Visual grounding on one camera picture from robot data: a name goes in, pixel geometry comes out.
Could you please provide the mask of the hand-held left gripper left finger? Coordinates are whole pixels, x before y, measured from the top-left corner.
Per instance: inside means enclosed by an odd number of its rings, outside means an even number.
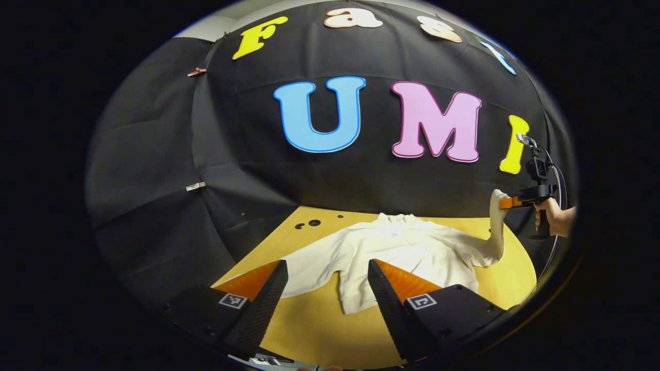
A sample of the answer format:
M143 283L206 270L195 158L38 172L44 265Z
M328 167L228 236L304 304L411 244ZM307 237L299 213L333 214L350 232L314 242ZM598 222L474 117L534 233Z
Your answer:
M186 289L155 315L203 350L247 361L257 354L287 282L287 261L276 259L217 286Z

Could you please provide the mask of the white sweatshirt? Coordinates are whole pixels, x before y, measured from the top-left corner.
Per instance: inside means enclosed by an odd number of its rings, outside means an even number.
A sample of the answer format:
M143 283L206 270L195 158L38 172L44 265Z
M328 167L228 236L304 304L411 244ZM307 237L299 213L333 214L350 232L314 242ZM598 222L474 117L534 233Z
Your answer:
M500 208L500 202L507 199L506 193L493 190L486 240L413 214L381 213L372 222L343 228L284 257L288 282L281 297L311 293L338 273L338 297L344 314L361 312L376 305L368 281L371 259L443 288L460 284L478 293L475 268L490 267L504 255L507 211Z

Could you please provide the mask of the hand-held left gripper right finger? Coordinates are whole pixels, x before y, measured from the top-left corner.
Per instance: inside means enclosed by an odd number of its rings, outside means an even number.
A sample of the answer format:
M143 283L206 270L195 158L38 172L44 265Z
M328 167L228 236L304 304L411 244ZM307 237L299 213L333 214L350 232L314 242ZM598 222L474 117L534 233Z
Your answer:
M442 287L370 259L368 282L399 356L408 362L469 352L506 310L462 284Z

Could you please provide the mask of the black backdrop cloth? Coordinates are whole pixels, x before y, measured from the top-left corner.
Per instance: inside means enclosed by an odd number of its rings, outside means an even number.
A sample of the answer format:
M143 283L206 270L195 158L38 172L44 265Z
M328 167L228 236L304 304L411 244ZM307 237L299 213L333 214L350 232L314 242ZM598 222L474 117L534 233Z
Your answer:
M518 115L578 200L568 120L528 66L420 0L286 0L175 36L122 82L85 171L101 256L148 309L212 285L295 209L486 217ZM188 77L203 68L207 73ZM186 186L206 186L186 192Z

